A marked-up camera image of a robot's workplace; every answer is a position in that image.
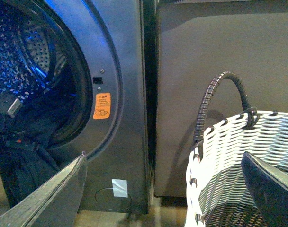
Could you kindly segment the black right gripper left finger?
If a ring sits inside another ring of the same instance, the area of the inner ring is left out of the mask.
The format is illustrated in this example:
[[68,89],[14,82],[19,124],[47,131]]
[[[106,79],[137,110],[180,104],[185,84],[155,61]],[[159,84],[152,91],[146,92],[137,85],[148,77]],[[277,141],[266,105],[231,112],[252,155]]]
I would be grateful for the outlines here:
[[87,177],[84,154],[0,216],[0,227],[72,227]]

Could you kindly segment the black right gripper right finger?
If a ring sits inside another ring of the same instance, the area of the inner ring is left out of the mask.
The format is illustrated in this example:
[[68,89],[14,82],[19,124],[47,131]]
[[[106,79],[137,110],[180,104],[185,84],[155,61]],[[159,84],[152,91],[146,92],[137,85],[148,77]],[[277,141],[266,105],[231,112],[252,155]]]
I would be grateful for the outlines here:
[[241,161],[246,187],[269,227],[288,227],[288,174],[249,152]]

